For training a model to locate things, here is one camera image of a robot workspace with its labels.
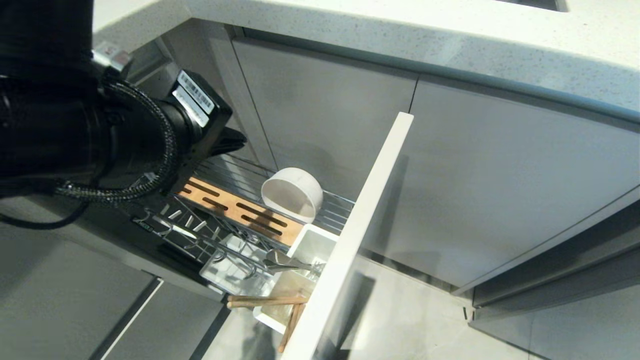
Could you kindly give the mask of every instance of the metal utensil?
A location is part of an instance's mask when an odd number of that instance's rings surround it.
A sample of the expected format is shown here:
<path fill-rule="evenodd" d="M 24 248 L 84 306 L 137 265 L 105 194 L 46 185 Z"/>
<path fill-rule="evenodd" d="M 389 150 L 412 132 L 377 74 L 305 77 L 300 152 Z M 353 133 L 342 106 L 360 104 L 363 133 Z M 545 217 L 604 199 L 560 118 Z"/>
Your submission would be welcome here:
<path fill-rule="evenodd" d="M 271 265 L 272 269 L 275 270 L 277 268 L 278 271 L 302 269 L 308 270 L 317 275 L 320 275 L 320 272 L 324 268 L 324 264 L 319 266 L 305 264 L 302 261 L 290 258 L 282 251 L 275 249 L 267 252 L 265 260 L 263 262 L 267 266 L 267 268 L 269 268 L 269 266 Z"/>

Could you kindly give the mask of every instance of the kitchen counter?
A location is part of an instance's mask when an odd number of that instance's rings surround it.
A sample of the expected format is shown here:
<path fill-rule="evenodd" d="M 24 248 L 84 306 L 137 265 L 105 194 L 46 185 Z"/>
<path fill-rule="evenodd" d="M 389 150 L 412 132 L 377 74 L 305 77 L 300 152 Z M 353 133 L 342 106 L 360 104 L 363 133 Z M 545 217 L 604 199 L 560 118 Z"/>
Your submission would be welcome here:
<path fill-rule="evenodd" d="M 640 113 L 640 2 L 96 0 L 95 42 L 134 50 L 191 17 L 506 81 Z"/>

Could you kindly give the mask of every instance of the wooden knife block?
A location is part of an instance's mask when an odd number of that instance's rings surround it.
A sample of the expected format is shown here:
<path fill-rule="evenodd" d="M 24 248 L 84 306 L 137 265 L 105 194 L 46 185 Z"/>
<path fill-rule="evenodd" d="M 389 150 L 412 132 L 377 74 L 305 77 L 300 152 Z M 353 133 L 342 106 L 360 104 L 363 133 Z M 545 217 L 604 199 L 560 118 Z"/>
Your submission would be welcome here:
<path fill-rule="evenodd" d="M 244 200 L 195 177 L 187 181 L 178 195 L 215 215 L 227 217 L 287 246 L 293 244 L 303 227 L 303 224 L 295 220 L 276 214 L 270 209 Z"/>

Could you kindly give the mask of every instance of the white bowl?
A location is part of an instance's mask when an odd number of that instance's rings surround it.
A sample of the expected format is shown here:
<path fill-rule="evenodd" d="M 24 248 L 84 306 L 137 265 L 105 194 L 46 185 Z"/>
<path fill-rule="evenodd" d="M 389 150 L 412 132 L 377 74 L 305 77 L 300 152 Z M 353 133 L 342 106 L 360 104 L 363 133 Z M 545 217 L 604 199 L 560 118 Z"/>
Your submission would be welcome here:
<path fill-rule="evenodd" d="M 311 224 L 323 201 L 317 180 L 301 168 L 284 168 L 262 184 L 264 204 L 285 215 Z"/>

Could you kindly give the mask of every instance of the gray cabinet door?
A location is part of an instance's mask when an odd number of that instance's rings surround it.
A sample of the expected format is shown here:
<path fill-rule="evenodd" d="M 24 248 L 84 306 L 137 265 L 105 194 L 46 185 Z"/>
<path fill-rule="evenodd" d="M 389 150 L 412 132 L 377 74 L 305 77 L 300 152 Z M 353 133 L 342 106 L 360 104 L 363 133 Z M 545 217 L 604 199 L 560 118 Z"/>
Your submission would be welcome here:
<path fill-rule="evenodd" d="M 59 231 L 0 225 L 0 242 L 3 359 L 89 359 L 153 278 Z"/>
<path fill-rule="evenodd" d="M 640 183 L 637 126 L 422 79 L 411 113 L 388 237 L 371 246 L 455 286 L 566 240 L 567 229 Z"/>
<path fill-rule="evenodd" d="M 221 308 L 220 302 L 164 283 L 106 359 L 189 359 Z"/>
<path fill-rule="evenodd" d="M 418 75 L 251 39 L 234 47 L 278 168 L 355 200 Z"/>

